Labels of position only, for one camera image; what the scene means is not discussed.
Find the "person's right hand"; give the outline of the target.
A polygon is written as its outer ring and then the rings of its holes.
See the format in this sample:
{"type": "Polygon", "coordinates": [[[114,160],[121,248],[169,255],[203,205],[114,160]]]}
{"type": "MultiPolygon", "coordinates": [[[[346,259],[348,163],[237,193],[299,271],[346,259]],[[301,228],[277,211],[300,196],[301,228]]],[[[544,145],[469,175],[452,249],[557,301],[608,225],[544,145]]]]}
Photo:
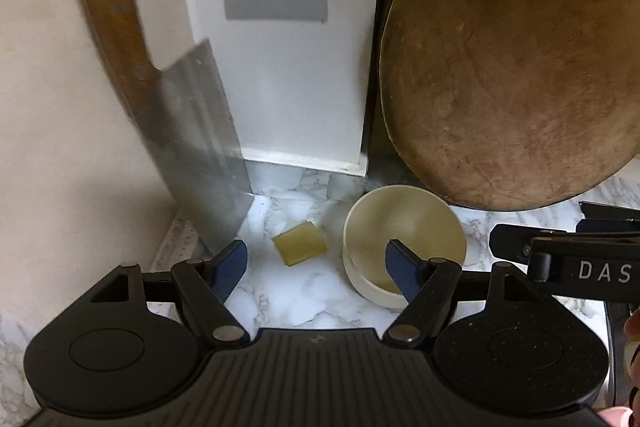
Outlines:
{"type": "Polygon", "coordinates": [[[639,307],[605,303],[605,312],[610,371],[599,415],[609,426],[638,426],[639,307]]]}

